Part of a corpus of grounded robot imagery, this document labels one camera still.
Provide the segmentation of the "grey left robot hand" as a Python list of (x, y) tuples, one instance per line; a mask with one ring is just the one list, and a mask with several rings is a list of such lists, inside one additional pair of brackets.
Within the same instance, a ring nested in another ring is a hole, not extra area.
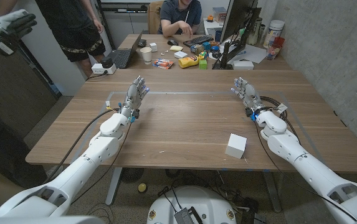
[(139, 117), (139, 107), (142, 99), (149, 92), (149, 88), (145, 85), (145, 79), (138, 76), (129, 86), (125, 100), (120, 108), (120, 114), (130, 119), (134, 116), (136, 119)]

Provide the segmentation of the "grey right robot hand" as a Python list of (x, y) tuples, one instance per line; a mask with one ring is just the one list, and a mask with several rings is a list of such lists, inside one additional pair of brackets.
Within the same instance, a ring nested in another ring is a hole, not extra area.
[(260, 96), (253, 85), (243, 78), (234, 79), (235, 88), (231, 88), (245, 105), (247, 117), (257, 117), (261, 112), (267, 111), (268, 108), (263, 104)]

